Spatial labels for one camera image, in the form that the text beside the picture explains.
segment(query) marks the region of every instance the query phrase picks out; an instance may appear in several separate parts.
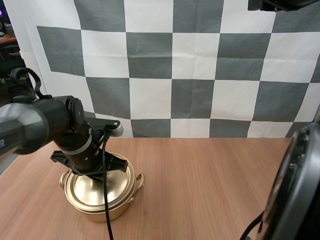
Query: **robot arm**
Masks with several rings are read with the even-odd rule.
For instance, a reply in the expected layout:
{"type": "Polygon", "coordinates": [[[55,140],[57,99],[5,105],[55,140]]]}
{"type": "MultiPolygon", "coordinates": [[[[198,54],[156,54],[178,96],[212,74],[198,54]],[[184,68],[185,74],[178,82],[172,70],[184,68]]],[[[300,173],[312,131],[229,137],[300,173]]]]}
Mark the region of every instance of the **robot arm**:
{"type": "MultiPolygon", "coordinates": [[[[40,92],[40,79],[29,68],[17,68],[10,78],[17,80],[21,72],[30,73],[36,82],[35,93],[15,97],[15,103],[0,108],[0,156],[8,152],[20,155],[33,153],[54,141],[61,151],[51,157],[79,175],[96,175],[102,171],[99,149],[102,133],[119,137],[123,127],[117,120],[101,120],[103,130],[94,131],[88,124],[81,101],[73,96],[52,97],[40,92]]],[[[105,152],[107,171],[126,171],[127,162],[105,152]]]]}

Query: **black device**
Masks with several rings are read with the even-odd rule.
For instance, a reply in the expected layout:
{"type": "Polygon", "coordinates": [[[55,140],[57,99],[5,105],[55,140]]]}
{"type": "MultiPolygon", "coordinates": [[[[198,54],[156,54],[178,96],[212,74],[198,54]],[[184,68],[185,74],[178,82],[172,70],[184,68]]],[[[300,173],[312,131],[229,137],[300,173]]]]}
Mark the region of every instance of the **black device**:
{"type": "Polygon", "coordinates": [[[249,0],[248,10],[255,11],[296,11],[319,0],[249,0]]]}

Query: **gray square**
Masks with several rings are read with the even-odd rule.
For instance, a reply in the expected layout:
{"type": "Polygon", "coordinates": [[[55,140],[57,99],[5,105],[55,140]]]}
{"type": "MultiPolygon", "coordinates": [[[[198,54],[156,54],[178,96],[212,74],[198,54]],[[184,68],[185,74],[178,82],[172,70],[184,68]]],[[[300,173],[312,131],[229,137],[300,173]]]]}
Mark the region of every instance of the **gray square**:
{"type": "Polygon", "coordinates": [[[270,33],[220,34],[216,80],[259,81],[270,33]]]}
{"type": "Polygon", "coordinates": [[[316,61],[315,69],[311,78],[310,83],[320,83],[320,55],[316,61]]]}
{"type": "Polygon", "coordinates": [[[86,77],[94,112],[130,119],[129,78],[86,77]]]}
{"type": "Polygon", "coordinates": [[[310,124],[310,122],[294,122],[285,137],[291,138],[293,136],[293,134],[295,133],[295,131],[302,129],[309,124],[310,124]]]}
{"type": "Polygon", "coordinates": [[[130,78],[171,79],[172,33],[126,33],[130,78]]]}
{"type": "Polygon", "coordinates": [[[174,33],[220,33],[224,0],[174,0],[174,33]]]}
{"type": "Polygon", "coordinates": [[[134,138],[170,138],[170,119],[131,120],[134,138]]]}
{"type": "Polygon", "coordinates": [[[50,70],[85,76],[81,30],[37,26],[50,70]]]}
{"type": "Polygon", "coordinates": [[[250,121],[210,119],[210,138],[246,138],[250,121]]]}
{"type": "Polygon", "coordinates": [[[308,83],[261,81],[253,121],[293,122],[304,100],[308,83]]]}
{"type": "Polygon", "coordinates": [[[86,118],[96,118],[96,115],[95,115],[95,113],[94,112],[89,112],[89,111],[84,111],[84,116],[86,117],[86,118]]]}
{"type": "Polygon", "coordinates": [[[124,0],[74,0],[82,30],[125,32],[124,0]]]}
{"type": "Polygon", "coordinates": [[[273,33],[320,32],[320,2],[298,11],[280,11],[275,15],[273,33]]]}
{"type": "Polygon", "coordinates": [[[214,80],[173,79],[171,88],[172,119],[209,119],[214,80]]]}

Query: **black cable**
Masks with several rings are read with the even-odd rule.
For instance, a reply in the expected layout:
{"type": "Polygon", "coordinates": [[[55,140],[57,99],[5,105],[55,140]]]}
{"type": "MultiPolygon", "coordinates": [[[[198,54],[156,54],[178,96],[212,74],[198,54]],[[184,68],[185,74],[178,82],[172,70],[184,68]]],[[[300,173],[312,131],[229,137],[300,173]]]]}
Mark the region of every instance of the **black cable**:
{"type": "Polygon", "coordinates": [[[254,229],[254,227],[261,222],[263,215],[264,215],[264,212],[262,211],[262,213],[259,216],[257,216],[256,219],[249,224],[249,226],[246,228],[246,230],[244,230],[242,236],[240,237],[240,240],[246,240],[251,230],[254,229]]]}
{"type": "Polygon", "coordinates": [[[109,238],[110,240],[114,240],[114,236],[112,234],[111,223],[110,223],[110,216],[109,216],[109,207],[108,207],[108,192],[107,192],[107,172],[106,172],[106,145],[108,137],[104,132],[104,142],[102,145],[102,171],[103,171],[103,193],[104,193],[104,207],[105,207],[105,217],[106,217],[106,225],[108,227],[109,238]]]}

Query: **black strap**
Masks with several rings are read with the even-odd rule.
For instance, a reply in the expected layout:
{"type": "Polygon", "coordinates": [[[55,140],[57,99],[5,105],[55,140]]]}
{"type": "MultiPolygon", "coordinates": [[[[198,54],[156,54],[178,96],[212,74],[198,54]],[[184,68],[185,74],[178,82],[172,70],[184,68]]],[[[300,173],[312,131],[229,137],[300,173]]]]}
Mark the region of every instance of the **black strap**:
{"type": "Polygon", "coordinates": [[[51,95],[43,95],[40,91],[40,87],[41,87],[41,80],[39,78],[39,76],[30,68],[28,67],[19,67],[19,68],[15,68],[11,71],[10,73],[10,80],[16,84],[19,84],[17,80],[20,79],[20,74],[21,73],[28,73],[30,74],[34,81],[35,81],[35,94],[40,98],[40,99],[44,99],[44,98],[51,98],[51,95]]]}

